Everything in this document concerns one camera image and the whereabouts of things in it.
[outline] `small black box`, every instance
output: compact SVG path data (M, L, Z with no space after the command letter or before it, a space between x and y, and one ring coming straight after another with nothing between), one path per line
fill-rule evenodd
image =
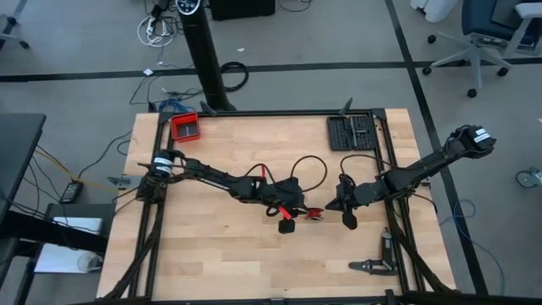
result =
M222 21L274 14L275 0L209 0L213 20Z

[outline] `black floor stripe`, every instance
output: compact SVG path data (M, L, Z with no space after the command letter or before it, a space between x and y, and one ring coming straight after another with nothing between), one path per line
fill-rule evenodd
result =
M398 69L406 68L404 62L374 62L374 63L321 63L321 64L266 64L248 67L251 73L258 72L284 72L284 71L310 71L326 69ZM226 73L237 73L235 69ZM160 69L154 71L154 76L178 76L196 75L195 69ZM0 76L0 82L27 82L44 80L99 80L113 78L142 77L143 72L137 71L112 71L91 73L66 73L48 75L4 75Z
M431 147L434 150L437 150L441 148L439 135L437 134L436 128L434 126L433 117L431 116L431 113L429 111L427 100L425 98L425 95L423 94L423 89L420 84L415 65L412 61L412 56L410 54L410 51L408 50L407 40L401 28L401 24L399 23L399 18L397 17L397 12L395 11L393 0L385 0L385 2L386 7L388 8L388 11L390 13L391 22L395 30L395 35L397 36L397 41L399 42L399 47L401 48L401 53L407 64L406 69L408 70L408 75L410 76L414 93L416 94L416 98L418 99L418 105L423 116L425 128L429 133ZM456 187L451 177L450 170L448 168L443 169L440 174L442 176L442 180L444 181L445 191L446 195L448 196L450 208L453 210L454 205L458 201L458 196ZM461 206L458 206L456 211L459 212L458 215L460 216L457 221L458 226L465 232L467 236L470 237L467 223L465 222L465 219L462 218L463 211L461 209ZM468 270L471 274L471 278L473 279L474 289L478 294L487 295L488 289L485 284L484 275L482 274L482 269L480 268L480 263L476 256L476 252L474 251L473 243L464 236L462 236L459 229L457 229L457 234L460 236L463 253L465 254L465 259L467 260Z

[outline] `yellow cable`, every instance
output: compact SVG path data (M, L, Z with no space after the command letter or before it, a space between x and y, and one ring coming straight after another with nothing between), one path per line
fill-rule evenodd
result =
M80 178L77 178L74 173L70 172L65 166L63 166L59 161L49 157L48 155L46 155L44 152L40 152L38 150L36 150L36 153L39 154L40 156L46 158L47 160L51 161L53 164L57 165L64 173L66 173L67 175L69 175L69 178L71 178L71 180L73 181L79 181L79 182L82 182L88 186L92 186L92 187L96 187L96 188L99 188L99 189L103 189L103 190L106 190L106 191L110 191L112 193L115 193L115 194L118 194L119 193L119 190L116 190L116 189L113 189L111 187L107 187L105 185L102 185L102 184L99 184L99 183L96 183L96 182L92 182L92 181L88 181L88 180L83 180L83 179L80 179Z

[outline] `blue cable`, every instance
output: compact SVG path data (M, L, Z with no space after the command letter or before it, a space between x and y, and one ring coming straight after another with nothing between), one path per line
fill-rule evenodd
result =
M164 109L172 107L173 112L186 114L189 112L195 112L196 110L193 107L185 106L182 104L182 99L180 97L170 98L165 101L160 102L158 106L158 112L163 112Z
M459 207L462 202L470 204L471 207L473 208L473 212L470 215L461 216L457 214L456 212L457 207ZM499 260L497 260L495 255L493 255L493 253L490 250L488 250L487 248L483 247L482 245L480 245L479 243L477 243L476 241L473 241L470 237L468 237L468 235L463 231L463 229L457 223L457 219L459 218L469 219L471 217L474 217L474 215L476 215L476 205L474 205L474 203L468 199L461 199L460 201L456 202L456 204L454 205L453 216L450 216L444 219L441 223L439 223L439 225L443 225L446 222L448 222L448 220L454 219L454 223L456 224L457 230L459 230L459 232L463 235L463 237L467 238L474 246L484 250L484 252L486 252L487 254L491 256L491 258L493 258L493 260L495 261L495 264L497 265L497 268L499 268L499 272L501 273L501 295L504 296L505 290L506 290L506 277L505 277L505 272L502 269L501 263L499 263Z

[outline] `wooden table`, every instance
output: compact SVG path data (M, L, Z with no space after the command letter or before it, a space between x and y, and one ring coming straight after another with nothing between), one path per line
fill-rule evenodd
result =
M420 157L408 112L386 109L386 114L397 162L407 166ZM124 167L126 175L146 173L137 163L151 160L157 120L157 114L137 115ZM329 167L328 178L306 194L308 207L323 208L335 197L339 162L352 153L330 151L325 116L200 120L202 138L176 143L175 148L188 158L198 158L232 175L243 175L253 164L265 163L274 178L282 180L298 158L307 154L322 158ZM382 147L381 131L379 139ZM376 163L368 158L349 158L345 167L357 184L373 181L377 174ZM318 183L323 172L320 163L309 159L297 166L295 176L301 188L307 188ZM430 197L425 187L418 193ZM131 198L129 194L119 199L118 207ZM455 287L431 203L418 197L409 202L419 253L446 285ZM99 297L113 288L134 257L141 207L134 202L114 219ZM198 181L169 186L152 299L364 297L382 296L385 289L401 294L397 277L369 275L347 267L350 261L379 258L380 234L387 226L383 203L355 212L357 230L348 230L341 223L340 213L327 211L323 221L299 218L295 233L281 235L277 231L280 217L268 218L264 212L261 205L241 204L225 191ZM404 251L403 255L409 283L414 286L410 259ZM141 294L146 270L144 265Z

